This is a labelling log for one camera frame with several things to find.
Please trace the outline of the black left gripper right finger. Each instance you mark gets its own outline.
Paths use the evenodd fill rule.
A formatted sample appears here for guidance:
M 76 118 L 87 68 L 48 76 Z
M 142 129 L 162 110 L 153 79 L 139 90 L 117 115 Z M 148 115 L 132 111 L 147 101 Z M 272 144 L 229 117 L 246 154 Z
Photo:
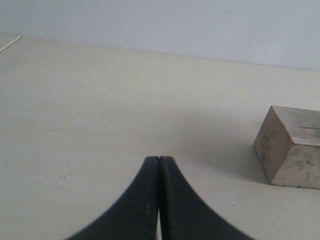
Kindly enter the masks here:
M 161 156 L 158 207 L 164 240 L 250 240 L 194 191 L 173 157 Z

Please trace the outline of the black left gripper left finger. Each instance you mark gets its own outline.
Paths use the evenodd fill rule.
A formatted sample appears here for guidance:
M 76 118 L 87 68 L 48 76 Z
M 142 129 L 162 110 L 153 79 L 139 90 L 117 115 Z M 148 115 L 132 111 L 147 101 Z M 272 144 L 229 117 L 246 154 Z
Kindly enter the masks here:
M 148 156 L 120 198 L 69 240 L 155 240 L 160 159 Z

